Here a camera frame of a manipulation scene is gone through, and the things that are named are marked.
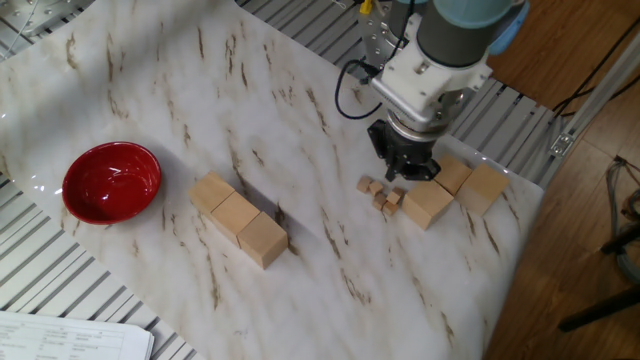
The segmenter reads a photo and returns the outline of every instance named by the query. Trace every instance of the white marble surface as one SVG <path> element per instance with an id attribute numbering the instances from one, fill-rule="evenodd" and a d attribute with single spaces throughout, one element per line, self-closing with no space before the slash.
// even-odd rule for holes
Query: white marble surface
<path id="1" fill-rule="evenodd" d="M 484 218 L 453 203 L 426 232 L 383 216 L 355 191 L 385 167 L 371 121 L 337 114 L 337 74 L 231 0 L 99 0 L 0 65 L 0 170 L 205 358 L 480 359 L 542 190 L 508 173 Z M 162 189 L 128 222 L 80 223 L 60 184 L 113 140 L 154 152 Z M 267 271 L 190 205 L 210 169 L 289 231 Z"/>

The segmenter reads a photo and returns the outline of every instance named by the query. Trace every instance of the red bowl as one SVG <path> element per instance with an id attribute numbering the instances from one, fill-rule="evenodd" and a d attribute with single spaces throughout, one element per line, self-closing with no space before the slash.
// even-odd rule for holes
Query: red bowl
<path id="1" fill-rule="evenodd" d="M 162 173 L 153 154 L 138 144 L 98 145 L 71 164 L 62 183 L 62 200 L 73 216 L 89 224 L 131 219 L 160 189 Z"/>

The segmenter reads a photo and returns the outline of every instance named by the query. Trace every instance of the metal stand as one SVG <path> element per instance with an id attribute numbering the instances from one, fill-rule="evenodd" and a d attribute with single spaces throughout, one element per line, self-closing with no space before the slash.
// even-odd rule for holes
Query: metal stand
<path id="1" fill-rule="evenodd" d="M 618 250 L 623 249 L 623 247 L 628 243 L 637 240 L 639 237 L 640 223 L 636 223 L 628 230 L 606 243 L 600 251 L 605 254 L 617 252 Z M 563 332 L 573 331 L 638 303 L 640 303 L 640 285 L 636 285 L 629 290 L 623 291 L 576 314 L 562 319 L 558 325 L 558 329 Z"/>
<path id="2" fill-rule="evenodd" d="M 605 254 L 611 254 L 612 252 L 622 249 L 624 246 L 634 240 L 637 240 L 638 238 L 640 238 L 640 222 L 631 226 L 628 230 L 618 235 L 615 239 L 604 244 L 604 246 L 600 248 L 600 251 Z"/>
<path id="3" fill-rule="evenodd" d="M 624 81 L 640 66 L 640 33 L 629 43 L 625 51 L 613 64 L 611 70 L 593 90 L 587 101 L 562 130 L 549 149 L 549 167 L 538 185 L 546 188 L 553 175 L 562 164 L 562 159 L 580 136 L 580 133 L 591 123 L 611 96 L 622 86 Z"/>
<path id="4" fill-rule="evenodd" d="M 560 321 L 558 329 L 563 332 L 573 331 L 603 317 L 615 314 L 632 305 L 640 303 L 640 286 L 636 285 L 629 290 L 610 297 L 598 304 L 568 316 Z"/>

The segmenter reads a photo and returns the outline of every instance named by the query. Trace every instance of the wooden cube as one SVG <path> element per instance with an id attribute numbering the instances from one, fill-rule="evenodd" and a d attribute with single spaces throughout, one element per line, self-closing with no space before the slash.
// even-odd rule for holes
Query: wooden cube
<path id="1" fill-rule="evenodd" d="M 437 182 L 425 181 L 404 196 L 402 210 L 422 230 L 426 230 L 452 201 L 453 196 Z"/>
<path id="2" fill-rule="evenodd" d="M 371 184 L 371 181 L 371 178 L 368 176 L 361 177 L 360 181 L 358 181 L 356 189 L 358 189 L 358 191 L 360 191 L 361 193 L 366 194 L 369 191 L 369 185 Z"/>
<path id="3" fill-rule="evenodd" d="M 487 164 L 480 164 L 462 184 L 456 200 L 482 216 L 509 185 L 509 179 Z"/>
<path id="4" fill-rule="evenodd" d="M 393 205 L 398 205 L 402 197 L 404 196 L 404 190 L 399 187 L 393 188 L 389 195 L 387 195 L 387 201 Z"/>
<path id="5" fill-rule="evenodd" d="M 239 234 L 240 247 L 266 269 L 289 246 L 287 233 L 261 212 Z"/>
<path id="6" fill-rule="evenodd" d="M 238 234 L 258 214 L 260 214 L 260 210 L 243 198 L 242 195 L 234 192 L 213 210 L 211 216 L 218 230 L 232 243 L 240 247 Z"/>
<path id="7" fill-rule="evenodd" d="M 436 182 L 445 188 L 449 194 L 456 196 L 472 170 L 451 155 L 445 155 L 438 160 L 440 172 L 436 175 Z"/>
<path id="8" fill-rule="evenodd" d="M 380 211 L 382 210 L 382 207 L 384 206 L 384 203 L 387 202 L 387 197 L 384 196 L 383 193 L 379 193 L 377 194 L 374 198 L 373 198 L 373 207 L 376 208 L 376 210 Z"/>
<path id="9" fill-rule="evenodd" d="M 384 185 L 382 185 L 379 181 L 374 181 L 369 184 L 369 191 L 371 191 L 371 195 L 376 196 L 384 190 Z"/>
<path id="10" fill-rule="evenodd" d="M 213 221 L 211 212 L 234 192 L 235 190 L 231 185 L 211 171 L 193 185 L 188 194 L 189 198 L 191 198 L 191 203 L 196 209 Z"/>
<path id="11" fill-rule="evenodd" d="M 400 206 L 398 206 L 397 204 L 390 203 L 387 201 L 386 203 L 384 203 L 384 206 L 382 207 L 382 212 L 391 216 L 395 214 L 396 211 L 398 211 L 398 208 L 400 208 Z"/>

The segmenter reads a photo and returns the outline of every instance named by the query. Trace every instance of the stack of wooden blocks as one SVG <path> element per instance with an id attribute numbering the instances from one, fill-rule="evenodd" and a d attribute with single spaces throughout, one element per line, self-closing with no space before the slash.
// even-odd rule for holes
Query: stack of wooden blocks
<path id="1" fill-rule="evenodd" d="M 379 181 L 373 181 L 367 176 L 360 178 L 356 188 L 363 194 L 371 193 L 373 195 L 373 207 L 378 211 L 382 211 L 385 214 L 391 216 L 400 208 L 400 200 L 404 196 L 404 190 L 400 188 L 394 188 L 389 195 L 385 195 L 384 185 Z"/>
<path id="2" fill-rule="evenodd" d="M 438 164 L 441 171 L 435 181 L 419 182 L 402 201 L 402 210 L 423 230 L 433 224 L 454 199 L 468 210 L 484 215 L 509 185 L 506 176 L 485 163 L 471 170 L 453 156 L 445 155 L 438 160 Z M 390 215 L 398 210 L 398 202 L 404 193 L 396 188 L 399 194 L 394 189 L 385 197 L 381 193 L 383 185 L 377 181 L 372 182 L 366 176 L 360 179 L 357 188 L 361 192 L 370 191 L 373 194 L 373 206 L 376 209 L 384 211 L 386 206 L 391 207 L 391 212 L 385 211 Z"/>

